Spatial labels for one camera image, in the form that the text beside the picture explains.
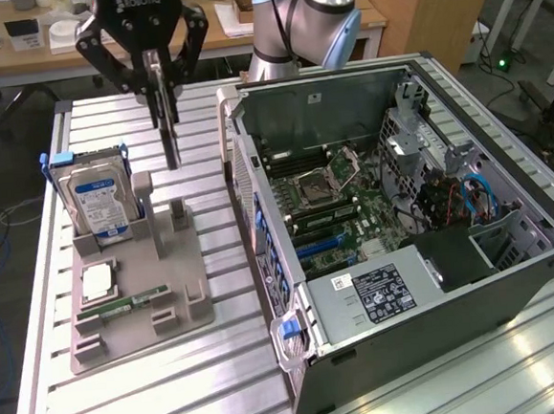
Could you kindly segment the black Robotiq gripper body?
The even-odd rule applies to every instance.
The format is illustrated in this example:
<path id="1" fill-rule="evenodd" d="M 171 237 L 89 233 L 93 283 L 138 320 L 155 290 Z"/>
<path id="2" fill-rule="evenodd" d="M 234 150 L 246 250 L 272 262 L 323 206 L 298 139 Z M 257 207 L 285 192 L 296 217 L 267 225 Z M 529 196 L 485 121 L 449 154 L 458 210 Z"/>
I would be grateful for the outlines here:
<path id="1" fill-rule="evenodd" d="M 143 54 L 167 50 L 181 18 L 181 0 L 95 0 L 100 26 L 128 55 L 135 71 Z"/>

